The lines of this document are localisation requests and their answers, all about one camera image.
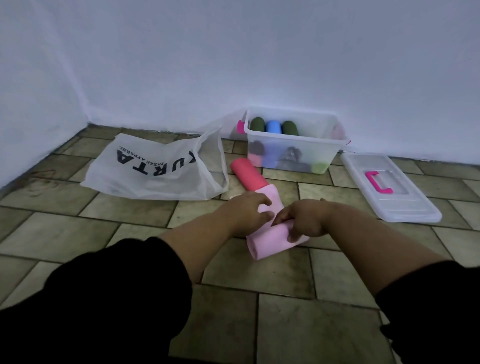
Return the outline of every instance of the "translucent plastic lid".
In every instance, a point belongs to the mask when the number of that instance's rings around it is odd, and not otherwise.
[[[379,218],[439,222],[442,213],[387,156],[342,153],[341,159]]]

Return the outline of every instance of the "person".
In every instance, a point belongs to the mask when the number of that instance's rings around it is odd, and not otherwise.
[[[306,199],[274,217],[258,213],[260,204],[271,201],[248,192],[159,237],[123,239],[76,257],[53,271],[42,290],[0,311],[2,331],[63,349],[112,353],[107,343],[113,342],[124,356],[166,358],[187,322],[192,282],[228,239],[275,218],[273,225],[294,219],[292,243],[303,234],[331,235],[390,320],[381,330],[404,363],[458,363],[473,355],[477,268],[464,268],[351,206]],[[49,330],[29,337],[27,327]]]

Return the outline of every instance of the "person's left hand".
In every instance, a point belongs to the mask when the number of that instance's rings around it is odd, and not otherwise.
[[[214,214],[219,221],[228,225],[232,237],[243,237],[257,231],[275,217],[272,211],[259,213],[258,206],[261,204],[270,206],[272,201],[264,194],[245,192],[225,202]]]

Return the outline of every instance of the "hand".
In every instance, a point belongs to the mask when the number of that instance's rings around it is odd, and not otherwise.
[[[281,222],[294,219],[287,240],[295,243],[300,236],[322,236],[327,234],[325,226],[333,209],[333,203],[324,200],[299,200],[282,209],[272,223],[275,226]]]
[[[232,237],[242,237],[252,234],[274,218],[272,211],[258,212],[261,204],[270,206],[272,201],[264,194],[245,192],[225,202],[214,214],[229,226]]]

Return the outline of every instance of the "pink lid handle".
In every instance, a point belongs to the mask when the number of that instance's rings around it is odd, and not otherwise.
[[[245,127],[245,122],[243,122],[242,120],[239,120],[239,122],[237,123],[237,133],[246,134],[243,129],[244,127]]]
[[[377,170],[371,170],[369,172],[365,172],[365,176],[368,178],[368,180],[374,186],[374,188],[375,188],[375,190],[377,190],[377,192],[380,192],[381,194],[392,194],[393,190],[390,187],[385,188],[385,189],[380,188],[378,183],[373,179],[373,176],[376,176],[377,174],[378,174]]]

